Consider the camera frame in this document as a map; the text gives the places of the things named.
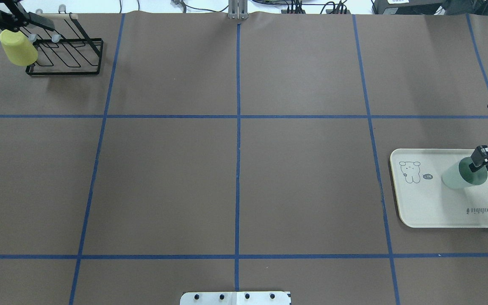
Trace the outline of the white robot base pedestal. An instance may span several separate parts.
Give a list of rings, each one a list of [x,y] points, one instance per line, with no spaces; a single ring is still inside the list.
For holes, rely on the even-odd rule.
[[[291,305],[291,293],[286,291],[218,291],[188,292],[180,305]]]

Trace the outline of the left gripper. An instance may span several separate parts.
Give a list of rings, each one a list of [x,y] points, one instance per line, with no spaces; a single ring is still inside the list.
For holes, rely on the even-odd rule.
[[[23,8],[20,0],[0,0],[0,4],[4,4],[8,9],[8,12],[0,9],[1,30],[18,32],[21,27],[29,25],[30,15]]]

